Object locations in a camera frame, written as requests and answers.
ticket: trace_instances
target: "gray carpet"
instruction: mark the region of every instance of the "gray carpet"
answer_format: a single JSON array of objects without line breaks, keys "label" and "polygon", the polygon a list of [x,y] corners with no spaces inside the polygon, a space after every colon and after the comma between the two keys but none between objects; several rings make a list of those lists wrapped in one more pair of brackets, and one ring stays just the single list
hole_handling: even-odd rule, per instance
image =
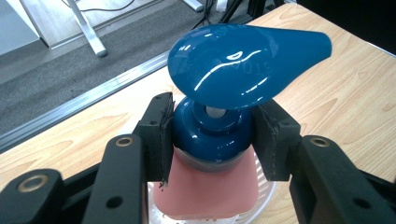
[{"label": "gray carpet", "polygon": [[[246,12],[247,4],[244,1],[238,12]],[[85,45],[1,84],[0,135],[169,50],[203,15],[175,2],[101,37],[108,51],[105,58],[95,57]],[[220,16],[214,12],[210,20]]]}]

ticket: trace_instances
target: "blue pump head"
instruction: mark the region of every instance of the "blue pump head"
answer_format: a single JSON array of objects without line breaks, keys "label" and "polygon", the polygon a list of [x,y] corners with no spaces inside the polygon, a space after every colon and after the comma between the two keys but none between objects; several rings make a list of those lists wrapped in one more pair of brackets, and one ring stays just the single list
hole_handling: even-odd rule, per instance
[{"label": "blue pump head", "polygon": [[193,101],[239,109],[273,98],[331,53],[331,41],[323,33],[217,24],[178,40],[168,69]]},{"label": "blue pump head", "polygon": [[[318,32],[236,24],[189,32],[168,57],[169,74],[188,97],[175,111],[174,145],[189,163],[232,161],[250,145],[249,108],[279,94],[331,52],[329,37]],[[213,118],[207,108],[226,112]]]}]

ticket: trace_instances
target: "pump dispenser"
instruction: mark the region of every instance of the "pump dispenser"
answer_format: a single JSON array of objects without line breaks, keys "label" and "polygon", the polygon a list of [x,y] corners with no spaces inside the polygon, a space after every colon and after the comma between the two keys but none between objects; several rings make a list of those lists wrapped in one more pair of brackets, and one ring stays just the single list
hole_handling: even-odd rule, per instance
[{"label": "pump dispenser", "polygon": [[258,198],[250,108],[279,94],[328,58],[317,32],[217,24],[171,48],[168,70],[186,94],[172,123],[175,155],[157,207],[175,219],[216,219],[248,211]]}]

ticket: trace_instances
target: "white table leg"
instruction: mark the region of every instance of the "white table leg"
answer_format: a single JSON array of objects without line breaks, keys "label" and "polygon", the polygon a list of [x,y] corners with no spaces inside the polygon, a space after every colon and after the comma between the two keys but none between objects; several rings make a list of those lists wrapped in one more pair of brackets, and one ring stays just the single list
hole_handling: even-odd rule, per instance
[{"label": "white table leg", "polygon": [[96,35],[96,32],[92,29],[92,27],[88,24],[87,20],[85,20],[82,13],[79,11],[75,1],[67,0],[67,3],[76,15],[76,21],[78,23],[78,26],[90,43],[93,52],[95,52],[96,56],[98,57],[105,57],[107,55],[107,50],[105,46],[102,44],[102,41]]}]

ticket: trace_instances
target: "wooden table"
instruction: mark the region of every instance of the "wooden table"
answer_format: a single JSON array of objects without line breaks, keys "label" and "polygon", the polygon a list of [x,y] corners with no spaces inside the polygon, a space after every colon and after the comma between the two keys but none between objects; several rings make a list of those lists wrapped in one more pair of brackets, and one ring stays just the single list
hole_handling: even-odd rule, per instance
[{"label": "wooden table", "polygon": [[[302,125],[302,135],[331,138],[356,166],[394,181],[396,175],[396,58],[309,10],[284,5],[251,25],[326,33],[332,57],[312,67],[275,99]],[[127,120],[134,127],[151,97],[181,92],[164,68],[0,155],[0,189],[30,170],[53,168],[67,178],[99,162],[106,142]],[[297,222],[289,183],[253,223]]]}]

